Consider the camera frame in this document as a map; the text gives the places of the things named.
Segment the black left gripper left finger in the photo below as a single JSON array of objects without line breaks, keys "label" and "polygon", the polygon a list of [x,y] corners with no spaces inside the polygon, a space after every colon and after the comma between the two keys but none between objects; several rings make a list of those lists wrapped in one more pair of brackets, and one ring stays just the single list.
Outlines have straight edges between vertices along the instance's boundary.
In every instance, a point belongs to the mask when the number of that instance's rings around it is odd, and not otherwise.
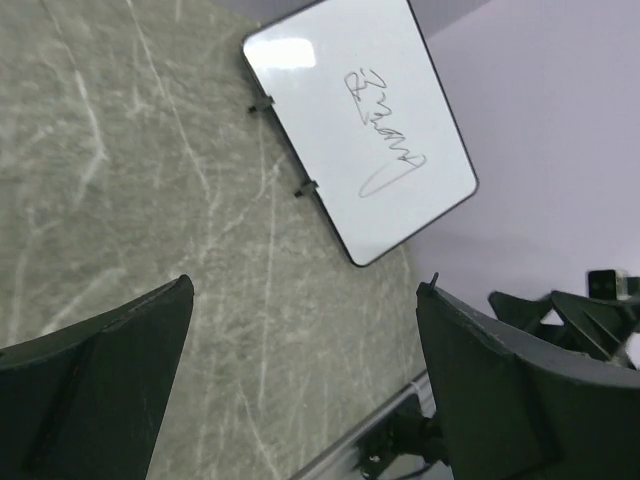
[{"label": "black left gripper left finger", "polygon": [[3,348],[2,478],[145,478],[193,304],[193,283],[182,275]]}]

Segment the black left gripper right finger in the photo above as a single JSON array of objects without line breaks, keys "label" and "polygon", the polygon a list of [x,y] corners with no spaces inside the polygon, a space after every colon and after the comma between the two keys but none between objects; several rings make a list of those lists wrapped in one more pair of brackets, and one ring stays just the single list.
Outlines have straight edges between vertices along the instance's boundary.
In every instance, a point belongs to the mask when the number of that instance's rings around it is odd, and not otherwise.
[{"label": "black left gripper right finger", "polygon": [[417,323],[457,479],[635,479],[639,373],[555,346],[439,288]]}]

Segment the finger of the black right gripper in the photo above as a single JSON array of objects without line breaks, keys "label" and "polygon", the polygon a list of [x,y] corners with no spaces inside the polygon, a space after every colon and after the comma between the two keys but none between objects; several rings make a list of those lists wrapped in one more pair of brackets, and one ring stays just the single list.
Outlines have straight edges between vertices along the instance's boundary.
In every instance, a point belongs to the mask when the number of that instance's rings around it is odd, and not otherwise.
[{"label": "finger of the black right gripper", "polygon": [[614,365],[632,365],[626,344],[639,332],[639,298],[596,300],[553,291],[552,310],[562,320],[549,327],[549,342]]},{"label": "finger of the black right gripper", "polygon": [[544,324],[542,320],[554,310],[551,295],[536,300],[527,300],[499,291],[488,297],[496,318],[503,323],[538,338],[560,338],[564,324]]}]

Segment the white whiteboard black frame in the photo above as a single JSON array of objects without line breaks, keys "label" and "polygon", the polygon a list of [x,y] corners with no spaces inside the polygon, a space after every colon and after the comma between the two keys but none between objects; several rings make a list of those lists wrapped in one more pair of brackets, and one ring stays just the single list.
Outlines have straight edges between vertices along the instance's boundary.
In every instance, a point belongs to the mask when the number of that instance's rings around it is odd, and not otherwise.
[{"label": "white whiteboard black frame", "polygon": [[479,180],[407,1],[319,1],[241,53],[350,262],[365,267]]}]

